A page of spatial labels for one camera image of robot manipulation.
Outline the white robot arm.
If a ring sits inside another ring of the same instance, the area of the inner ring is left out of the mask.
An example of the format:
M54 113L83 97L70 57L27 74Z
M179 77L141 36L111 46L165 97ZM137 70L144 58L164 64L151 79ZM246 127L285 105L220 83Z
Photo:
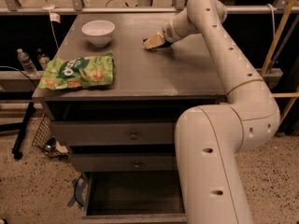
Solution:
M204 38L227 102L183 112L175 149L187 224L253 224L235 153L259 147L278 130L278 104L263 78L222 24L227 10L218 0L188 0L145 49L173 44L188 35Z

